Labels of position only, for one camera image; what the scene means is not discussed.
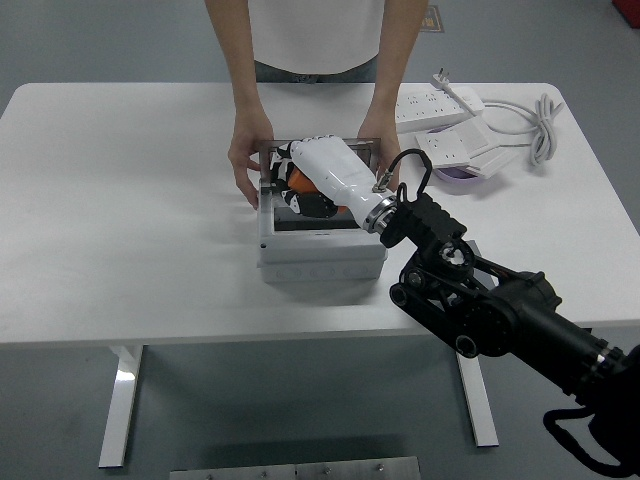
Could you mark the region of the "person's left hand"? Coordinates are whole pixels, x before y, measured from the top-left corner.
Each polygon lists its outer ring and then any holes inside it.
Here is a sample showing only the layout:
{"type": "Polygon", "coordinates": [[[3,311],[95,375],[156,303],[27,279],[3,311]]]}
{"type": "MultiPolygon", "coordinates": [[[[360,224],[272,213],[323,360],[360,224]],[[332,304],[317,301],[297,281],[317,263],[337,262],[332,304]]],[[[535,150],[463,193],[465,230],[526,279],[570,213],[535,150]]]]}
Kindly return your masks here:
{"type": "Polygon", "coordinates": [[[379,153],[376,176],[380,177],[400,153],[400,146],[393,118],[367,117],[358,131],[358,138],[378,139],[379,153]]]}

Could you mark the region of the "person's right hand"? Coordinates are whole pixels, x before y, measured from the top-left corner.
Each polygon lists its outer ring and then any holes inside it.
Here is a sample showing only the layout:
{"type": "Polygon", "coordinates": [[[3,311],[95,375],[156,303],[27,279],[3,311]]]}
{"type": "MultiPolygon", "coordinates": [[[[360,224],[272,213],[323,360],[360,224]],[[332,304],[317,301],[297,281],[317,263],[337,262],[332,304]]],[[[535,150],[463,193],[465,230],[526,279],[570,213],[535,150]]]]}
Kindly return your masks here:
{"type": "Polygon", "coordinates": [[[262,111],[238,111],[228,150],[236,187],[254,210],[258,208],[258,190],[249,178],[250,171],[259,171],[260,165],[251,159],[256,153],[256,144],[272,140],[273,128],[262,111]]]}

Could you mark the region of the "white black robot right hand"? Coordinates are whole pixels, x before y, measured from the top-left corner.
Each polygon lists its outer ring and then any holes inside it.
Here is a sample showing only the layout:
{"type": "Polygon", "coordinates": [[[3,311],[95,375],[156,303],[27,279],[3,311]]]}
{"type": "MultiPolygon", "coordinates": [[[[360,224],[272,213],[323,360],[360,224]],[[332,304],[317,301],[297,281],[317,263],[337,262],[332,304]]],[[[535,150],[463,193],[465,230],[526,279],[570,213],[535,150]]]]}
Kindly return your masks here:
{"type": "Polygon", "coordinates": [[[369,232],[395,201],[387,189],[390,177],[387,172],[377,178],[343,139],[333,135],[279,146],[269,167],[269,180],[294,213],[326,219],[348,211],[369,232]]]}

